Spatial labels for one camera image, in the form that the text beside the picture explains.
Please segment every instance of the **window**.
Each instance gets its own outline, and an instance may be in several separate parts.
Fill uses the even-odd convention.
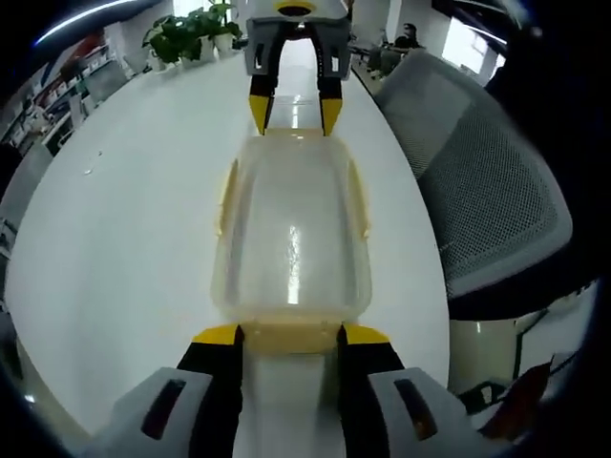
[[[444,59],[479,74],[487,50],[486,40],[458,19],[452,19],[442,53]]]
[[[203,7],[208,10],[208,0],[174,0],[174,15],[186,16],[189,12]]]
[[[488,44],[486,43],[486,40],[484,40],[478,34],[475,34],[474,42],[471,44],[471,46],[473,47],[474,50],[479,52],[481,55],[484,55],[486,51],[488,50]]]

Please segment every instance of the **white desk surface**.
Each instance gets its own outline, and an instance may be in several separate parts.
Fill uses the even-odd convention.
[[[298,60],[285,52],[283,65]],[[278,95],[315,90],[311,72],[294,74]],[[241,55],[134,79],[74,133],[34,193],[7,304],[43,380],[89,431],[118,397],[175,366],[194,335],[225,323],[209,294],[214,220],[228,167],[255,133],[249,83]],[[445,385],[448,311],[427,210],[357,78],[344,83],[344,100],[334,134],[360,167],[372,221],[373,296],[360,323]]]

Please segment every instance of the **clear plastic box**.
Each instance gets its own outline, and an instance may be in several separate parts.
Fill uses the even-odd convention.
[[[220,206],[212,296],[228,318],[334,328],[367,308],[367,204],[343,142],[320,130],[249,138]]]

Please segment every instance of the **person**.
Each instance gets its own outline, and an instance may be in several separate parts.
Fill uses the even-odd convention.
[[[422,48],[418,43],[418,29],[413,24],[406,22],[403,25],[404,35],[397,37],[394,40],[394,47],[401,50],[411,50],[415,48]]]
[[[30,135],[43,135],[50,127],[50,122],[45,111],[31,99],[24,102],[26,118],[22,126]]]
[[[405,23],[403,31],[404,35],[398,36],[392,45],[374,48],[369,53],[368,72],[375,72],[373,77],[390,74],[408,50],[422,48],[418,43],[416,26]]]
[[[352,11],[354,9],[354,0],[346,0],[346,8],[348,8],[348,13],[346,14],[346,19],[352,23]]]

